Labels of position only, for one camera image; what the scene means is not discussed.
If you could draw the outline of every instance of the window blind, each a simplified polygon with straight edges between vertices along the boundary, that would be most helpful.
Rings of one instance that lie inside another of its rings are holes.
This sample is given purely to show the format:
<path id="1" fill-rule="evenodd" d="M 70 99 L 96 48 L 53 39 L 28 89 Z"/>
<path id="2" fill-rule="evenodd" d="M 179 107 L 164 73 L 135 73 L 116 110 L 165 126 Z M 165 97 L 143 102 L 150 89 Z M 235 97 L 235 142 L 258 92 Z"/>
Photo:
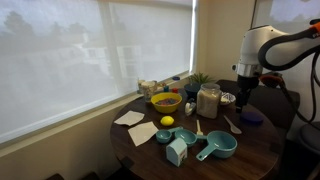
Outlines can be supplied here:
<path id="1" fill-rule="evenodd" d="M 0 143 L 190 70 L 192 0 L 2 0 Z"/>

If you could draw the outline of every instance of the dark wooden table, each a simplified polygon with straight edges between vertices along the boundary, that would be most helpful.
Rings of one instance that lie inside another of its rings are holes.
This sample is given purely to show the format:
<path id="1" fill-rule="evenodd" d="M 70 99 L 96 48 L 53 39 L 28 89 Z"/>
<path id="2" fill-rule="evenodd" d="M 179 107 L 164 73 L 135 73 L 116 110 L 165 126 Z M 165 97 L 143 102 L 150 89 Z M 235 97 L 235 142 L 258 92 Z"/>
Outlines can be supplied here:
<path id="1" fill-rule="evenodd" d="M 235 112 L 234 104 L 220 106 L 216 119 L 207 119 L 196 113 L 186 116 L 184 106 L 186 94 L 178 110 L 171 114 L 157 112 L 152 104 L 146 104 L 143 98 L 138 98 L 126 105 L 115 117 L 115 120 L 127 113 L 136 111 L 144 113 L 145 116 L 138 124 L 153 121 L 158 129 L 169 129 L 182 126 L 196 133 L 196 120 L 199 119 L 201 130 L 207 135 L 213 130 L 222 130 L 230 134 L 230 126 L 224 120 L 223 115 L 237 125 L 242 134 L 232 134 L 238 142 L 238 147 L 228 159 L 218 159 L 209 155 L 204 161 L 199 161 L 196 155 L 206 147 L 206 142 L 198 142 L 188 148 L 188 157 L 180 167 L 176 167 L 166 159 L 166 146 L 157 142 L 155 135 L 146 143 L 136 147 L 128 133 L 132 128 L 113 123 L 110 130 L 111 143 L 114 152 L 121 164 L 135 175 L 143 179 L 264 179 L 278 160 L 275 149 L 279 144 L 279 136 L 275 127 L 264 117 L 259 126 L 250 125 L 240 121 L 240 115 Z M 254 111 L 261 113 L 251 105 L 244 107 L 243 112 Z M 160 119 L 170 115 L 175 122 L 170 127 L 160 124 Z"/>

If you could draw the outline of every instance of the kitchen utensil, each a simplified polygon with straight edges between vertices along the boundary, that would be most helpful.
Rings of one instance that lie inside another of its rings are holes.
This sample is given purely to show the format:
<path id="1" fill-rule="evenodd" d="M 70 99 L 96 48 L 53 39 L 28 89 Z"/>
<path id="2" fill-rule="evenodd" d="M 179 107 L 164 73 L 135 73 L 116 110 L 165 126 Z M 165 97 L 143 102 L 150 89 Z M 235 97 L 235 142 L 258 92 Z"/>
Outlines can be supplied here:
<path id="1" fill-rule="evenodd" d="M 206 139 L 206 136 L 203 135 L 196 135 L 192 131 L 187 129 L 180 129 L 174 133 L 175 138 L 183 139 L 188 147 L 193 146 L 198 139 Z"/>
<path id="2" fill-rule="evenodd" d="M 198 119 L 197 119 L 197 135 L 203 135 L 203 132 L 200 129 L 200 122 Z"/>
<path id="3" fill-rule="evenodd" d="M 207 136 L 208 145 L 196 156 L 203 161 L 210 153 L 219 158 L 228 158 L 237 148 L 237 140 L 227 132 L 212 131 Z"/>
<path id="4" fill-rule="evenodd" d="M 171 129 L 160 129 L 159 131 L 156 132 L 156 138 L 159 143 L 167 143 L 171 140 L 172 133 L 183 129 L 183 127 L 176 127 L 176 128 L 171 128 Z"/>
<path id="5" fill-rule="evenodd" d="M 177 100 L 177 102 L 174 104 L 165 104 L 165 105 L 157 104 L 157 102 L 159 102 L 161 100 L 170 100 L 170 99 Z M 159 93 L 159 94 L 152 96 L 152 98 L 151 98 L 151 102 L 152 102 L 154 108 L 158 112 L 164 113 L 164 114 L 168 114 L 168 113 L 172 113 L 172 112 L 176 111 L 177 108 L 179 107 L 179 104 L 181 103 L 181 101 L 182 101 L 181 95 L 178 93 L 172 93 L 172 92 Z"/>
<path id="6" fill-rule="evenodd" d="M 242 131 L 237 126 L 235 126 L 226 115 L 223 115 L 223 117 L 229 123 L 231 132 L 233 132 L 234 134 L 241 134 L 242 133 Z"/>

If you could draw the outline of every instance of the lemon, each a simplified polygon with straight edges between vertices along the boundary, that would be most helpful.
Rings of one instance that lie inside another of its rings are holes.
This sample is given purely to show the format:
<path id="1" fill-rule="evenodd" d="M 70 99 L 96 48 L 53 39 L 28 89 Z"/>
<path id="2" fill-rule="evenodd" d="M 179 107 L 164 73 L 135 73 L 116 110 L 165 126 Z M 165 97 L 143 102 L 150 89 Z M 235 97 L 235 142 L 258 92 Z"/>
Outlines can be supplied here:
<path id="1" fill-rule="evenodd" d="M 174 122 L 174 119 L 171 116 L 164 116 L 161 118 L 160 123 L 164 126 L 171 126 Z"/>

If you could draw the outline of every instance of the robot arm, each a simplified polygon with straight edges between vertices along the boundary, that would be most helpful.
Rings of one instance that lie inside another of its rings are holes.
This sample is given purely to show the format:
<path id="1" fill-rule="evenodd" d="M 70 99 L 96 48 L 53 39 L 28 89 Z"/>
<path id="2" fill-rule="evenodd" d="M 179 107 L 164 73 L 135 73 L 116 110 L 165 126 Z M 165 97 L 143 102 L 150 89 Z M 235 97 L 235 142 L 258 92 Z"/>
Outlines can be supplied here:
<path id="1" fill-rule="evenodd" d="M 296 34 L 261 26 L 246 32 L 240 60 L 232 69 L 238 74 L 237 112 L 247 104 L 250 92 L 259 84 L 263 68 L 271 71 L 290 69 L 320 50 L 320 22 Z"/>

